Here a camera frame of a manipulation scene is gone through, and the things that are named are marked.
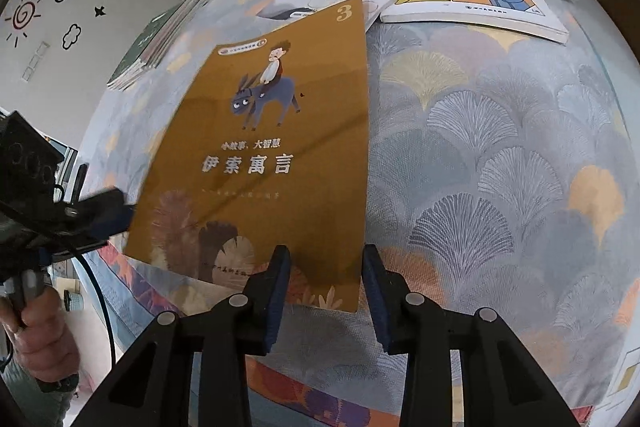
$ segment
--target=bedspread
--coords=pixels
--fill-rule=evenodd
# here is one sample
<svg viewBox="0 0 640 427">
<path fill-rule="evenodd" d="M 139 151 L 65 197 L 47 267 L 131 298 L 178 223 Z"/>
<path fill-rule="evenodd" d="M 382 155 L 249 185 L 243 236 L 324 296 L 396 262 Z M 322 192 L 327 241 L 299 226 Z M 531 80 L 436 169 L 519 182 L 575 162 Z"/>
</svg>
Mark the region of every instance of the bedspread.
<svg viewBox="0 0 640 427">
<path fill-rule="evenodd" d="M 546 1 L 566 46 L 453 23 L 370 29 L 365 239 L 412 291 L 460 312 L 494 308 L 585 421 L 640 289 L 640 185 L 607 72 L 572 6 Z M 210 0 L 157 70 L 105 93 L 79 153 L 85 193 L 115 185 L 136 200 L 210 51 L 281 24 L 255 17 L 269 2 Z M 91 257 L 117 281 L 107 297 L 125 347 L 164 309 L 192 314 L 230 295 L 124 257 L 125 241 Z M 272 353 L 248 364 L 256 425 L 397 425 L 406 358 L 383 353 L 361 304 L 286 304 Z M 452 372 L 462 421 L 456 353 Z"/>
</svg>

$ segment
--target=cartoon donkey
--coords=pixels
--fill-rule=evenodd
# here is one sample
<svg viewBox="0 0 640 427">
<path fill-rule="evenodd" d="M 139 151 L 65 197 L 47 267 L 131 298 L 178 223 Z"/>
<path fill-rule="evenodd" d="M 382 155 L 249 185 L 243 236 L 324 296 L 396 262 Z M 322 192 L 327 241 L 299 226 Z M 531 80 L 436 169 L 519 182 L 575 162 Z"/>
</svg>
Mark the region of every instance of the cartoon donkey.
<svg viewBox="0 0 640 427">
<path fill-rule="evenodd" d="M 289 106 L 292 105 L 296 112 L 300 112 L 300 106 L 295 95 L 295 84 L 293 80 L 283 76 L 277 84 L 270 86 L 269 89 L 265 89 L 268 84 L 258 84 L 254 86 L 254 82 L 258 78 L 260 73 L 254 75 L 251 79 L 246 74 L 240 80 L 238 84 L 238 92 L 234 95 L 231 101 L 231 112 L 233 114 L 244 114 L 248 111 L 246 119 L 244 120 L 243 129 L 246 129 L 247 125 L 254 120 L 254 126 L 252 130 L 258 127 L 260 118 L 262 117 L 262 111 L 264 106 L 269 102 L 277 100 L 282 106 L 282 114 L 280 120 L 278 120 L 278 126 L 282 125 Z"/>
</svg>

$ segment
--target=sun drawing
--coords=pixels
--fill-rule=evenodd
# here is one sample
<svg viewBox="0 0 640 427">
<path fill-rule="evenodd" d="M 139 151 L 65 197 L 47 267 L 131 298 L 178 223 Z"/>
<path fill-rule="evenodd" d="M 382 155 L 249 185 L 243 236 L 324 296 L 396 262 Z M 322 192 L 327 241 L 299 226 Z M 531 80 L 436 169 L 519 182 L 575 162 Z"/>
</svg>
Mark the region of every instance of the sun drawing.
<svg viewBox="0 0 640 427">
<path fill-rule="evenodd" d="M 15 9 L 14 14 L 11 17 L 6 17 L 6 22 L 11 21 L 13 27 L 12 31 L 7 36 L 6 40 L 14 39 L 14 48 L 18 47 L 18 40 L 20 34 L 26 39 L 27 33 L 25 31 L 27 25 L 37 17 L 42 17 L 37 13 L 36 5 L 42 0 L 20 0 L 20 5 Z"/>
</svg>

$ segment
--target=orange book cover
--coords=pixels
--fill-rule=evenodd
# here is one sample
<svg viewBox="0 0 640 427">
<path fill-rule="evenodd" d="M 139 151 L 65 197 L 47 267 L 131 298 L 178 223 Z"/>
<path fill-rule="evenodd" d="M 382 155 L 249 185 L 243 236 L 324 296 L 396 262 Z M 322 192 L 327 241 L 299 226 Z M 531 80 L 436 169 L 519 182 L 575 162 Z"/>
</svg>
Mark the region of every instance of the orange book cover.
<svg viewBox="0 0 640 427">
<path fill-rule="evenodd" d="M 293 301 L 356 311 L 369 93 L 362 0 L 216 47 L 166 130 L 125 254 L 242 291 L 287 245 Z"/>
</svg>

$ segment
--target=stack of books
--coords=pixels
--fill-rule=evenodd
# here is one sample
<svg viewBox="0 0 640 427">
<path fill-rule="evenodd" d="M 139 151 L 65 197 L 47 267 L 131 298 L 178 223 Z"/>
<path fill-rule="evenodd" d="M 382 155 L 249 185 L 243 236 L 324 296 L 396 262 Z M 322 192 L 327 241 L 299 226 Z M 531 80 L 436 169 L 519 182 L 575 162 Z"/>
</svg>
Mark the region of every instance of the stack of books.
<svg viewBox="0 0 640 427">
<path fill-rule="evenodd" d="M 184 0 L 151 19 L 111 75 L 107 87 L 125 90 L 152 68 L 156 68 L 169 47 L 206 0 Z"/>
</svg>

